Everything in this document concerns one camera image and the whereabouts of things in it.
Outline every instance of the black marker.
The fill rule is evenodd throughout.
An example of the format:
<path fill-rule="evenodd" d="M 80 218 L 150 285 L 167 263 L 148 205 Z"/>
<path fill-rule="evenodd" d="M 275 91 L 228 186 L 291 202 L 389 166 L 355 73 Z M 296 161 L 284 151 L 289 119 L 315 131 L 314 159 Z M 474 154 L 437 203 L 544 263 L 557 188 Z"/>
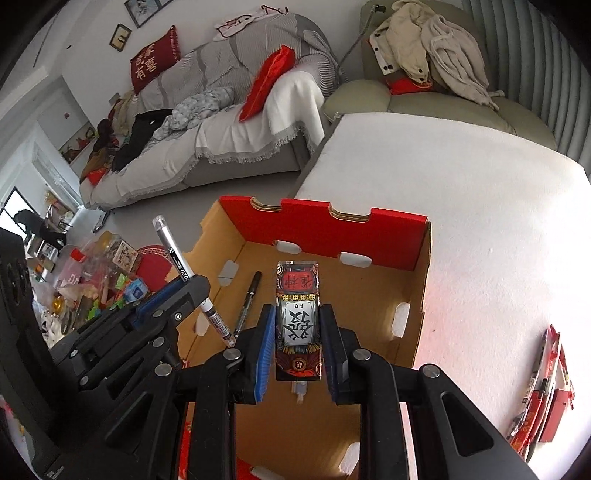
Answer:
<path fill-rule="evenodd" d="M 238 317 L 238 322 L 236 324 L 236 328 L 234 328 L 234 337 L 238 338 L 242 327 L 244 327 L 244 322 L 246 321 L 246 317 L 248 316 L 248 311 L 251 309 L 252 299 L 255 297 L 256 290 L 258 288 L 258 284 L 261 281 L 262 273 L 257 271 L 252 277 L 251 286 L 248 287 L 248 291 L 246 292 L 246 298 L 244 299 L 244 306 L 240 311 L 240 316 Z"/>

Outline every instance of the striped blanket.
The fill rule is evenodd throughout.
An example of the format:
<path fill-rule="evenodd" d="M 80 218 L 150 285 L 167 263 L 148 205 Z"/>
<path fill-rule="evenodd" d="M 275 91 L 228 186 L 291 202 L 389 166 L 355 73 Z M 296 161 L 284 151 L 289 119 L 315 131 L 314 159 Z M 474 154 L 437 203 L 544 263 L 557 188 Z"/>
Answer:
<path fill-rule="evenodd" d="M 231 38 L 195 48 L 152 81 L 133 100 L 128 121 L 138 113 L 174 108 L 191 95 L 231 86 L 243 103 L 263 62 L 286 45 L 298 64 L 316 65 L 316 83 L 325 97 L 339 86 L 337 62 L 320 28 L 301 15 L 287 13 L 253 23 Z"/>

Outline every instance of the clutter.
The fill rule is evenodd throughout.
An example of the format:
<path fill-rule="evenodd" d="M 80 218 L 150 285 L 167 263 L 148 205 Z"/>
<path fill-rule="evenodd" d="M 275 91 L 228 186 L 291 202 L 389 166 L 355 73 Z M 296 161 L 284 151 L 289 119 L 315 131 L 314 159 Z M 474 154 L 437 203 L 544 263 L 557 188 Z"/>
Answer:
<path fill-rule="evenodd" d="M 123 308 L 149 295 L 146 283 L 134 274 L 141 260 L 138 251 L 109 231 L 80 247 L 64 247 L 52 278 L 31 280 L 42 305 L 41 331 L 48 345 L 114 304 Z M 31 275 L 36 264 L 29 259 Z"/>
<path fill-rule="evenodd" d="M 529 462 L 538 443 L 554 439 L 564 412 L 569 406 L 574 408 L 573 401 L 574 387 L 560 333 L 550 325 L 542 336 L 522 407 L 511 424 L 507 441 Z"/>
<path fill-rule="evenodd" d="M 429 87 L 435 68 L 441 82 L 455 94 L 499 109 L 491 97 L 504 94 L 488 92 L 485 61 L 468 30 L 436 14 L 419 0 L 399 0 L 393 3 L 392 10 L 394 13 L 368 40 L 383 75 L 402 69 L 415 85 Z M 404 81 L 391 88 L 392 94 L 425 91 L 415 85 Z"/>
<path fill-rule="evenodd" d="M 470 32 L 435 15 L 423 25 L 421 41 L 439 75 L 455 94 L 478 105 L 499 109 L 491 96 L 504 94 L 488 92 L 482 53 Z"/>

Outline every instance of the window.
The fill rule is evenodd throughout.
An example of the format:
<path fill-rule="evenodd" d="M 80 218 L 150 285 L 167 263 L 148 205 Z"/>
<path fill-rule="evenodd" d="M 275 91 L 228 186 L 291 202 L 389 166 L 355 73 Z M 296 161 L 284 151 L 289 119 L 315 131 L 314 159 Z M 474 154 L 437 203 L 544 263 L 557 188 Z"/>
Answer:
<path fill-rule="evenodd" d="M 14 216 L 21 210 L 35 211 L 23 198 L 20 192 L 14 188 L 8 196 L 8 200 L 0 210 L 0 228 L 4 228 L 9 232 L 20 235 L 24 241 L 27 238 L 27 233 L 22 225 L 19 225 L 14 221 Z"/>

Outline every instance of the cardboard box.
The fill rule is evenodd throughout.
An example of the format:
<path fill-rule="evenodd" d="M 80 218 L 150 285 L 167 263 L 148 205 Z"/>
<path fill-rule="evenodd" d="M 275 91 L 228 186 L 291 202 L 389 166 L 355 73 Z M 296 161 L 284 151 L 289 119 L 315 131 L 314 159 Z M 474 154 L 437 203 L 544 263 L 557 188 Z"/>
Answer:
<path fill-rule="evenodd" d="M 203 234 L 186 258 L 209 279 L 210 298 L 231 329 L 256 270 L 263 276 L 245 328 L 255 325 L 264 303 L 275 302 L 277 262 L 313 260 L 319 263 L 320 299 L 332 304 L 339 326 L 353 329 L 364 348 L 397 365 L 413 366 L 431 251 L 426 217 L 381 209 L 355 216 L 323 202 L 285 199 L 281 207 L 272 207 L 255 199 L 222 197 L 201 226 Z M 296 244 L 302 252 L 280 252 L 277 241 Z M 372 264 L 345 265 L 341 252 L 364 255 Z M 238 271 L 221 287 L 218 276 L 228 260 L 238 264 Z M 392 322 L 403 302 L 410 302 L 410 313 L 397 338 Z M 178 327 L 179 351 L 190 365 L 224 349 L 212 328 L 195 335 L 196 318 L 197 312 Z M 304 403 L 297 405 L 291 385 L 276 381 L 271 371 L 263 402 L 236 407 L 238 458 L 287 480 L 345 478 L 339 464 L 358 441 L 359 406 L 334 405 L 325 378 L 310 382 Z"/>

